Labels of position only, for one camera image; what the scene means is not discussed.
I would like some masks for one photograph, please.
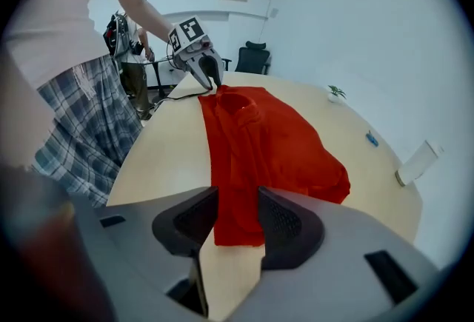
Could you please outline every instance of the person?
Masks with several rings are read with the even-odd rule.
[[[99,207],[142,127],[94,30],[88,1],[22,0],[4,45],[55,113],[33,169]],[[132,20],[168,41],[171,23],[147,0],[118,1]]]
[[[153,61],[155,56],[148,44],[147,31],[135,23],[127,13],[124,17],[128,24],[130,48],[121,58],[121,81],[125,90],[129,90],[135,97],[135,109],[142,121],[151,118],[150,110],[153,105],[148,99],[147,71],[138,52],[133,52],[135,47],[140,46],[145,51],[145,58]]]

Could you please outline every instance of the plaid skirt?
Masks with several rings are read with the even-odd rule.
[[[38,91],[56,115],[33,169],[104,206],[142,129],[110,57],[71,68]]]

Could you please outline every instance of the wooden table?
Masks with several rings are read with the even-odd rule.
[[[414,186],[400,187],[395,171],[400,162],[384,140],[346,105],[332,104],[327,91],[271,76],[224,74],[230,86],[265,87],[296,109],[318,131],[324,147],[347,169],[351,193],[344,205],[364,211],[413,242],[421,214]],[[190,75],[172,97],[200,93]],[[368,130],[379,141],[375,148]],[[108,205],[164,197],[210,185],[210,154],[197,98],[166,101],[156,111],[131,149],[110,194]],[[260,278],[264,247],[215,246],[213,232],[201,249],[200,261],[209,318],[225,319]]]

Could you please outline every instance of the blue object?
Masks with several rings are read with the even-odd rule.
[[[365,134],[365,136],[367,136],[367,139],[369,140],[370,143],[372,143],[374,146],[378,147],[378,141],[377,139],[375,139],[375,137],[372,135],[372,133],[369,132],[367,134]]]

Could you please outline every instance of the backpack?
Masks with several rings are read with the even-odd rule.
[[[103,36],[112,58],[123,56],[130,49],[128,23],[119,12],[112,15]]]

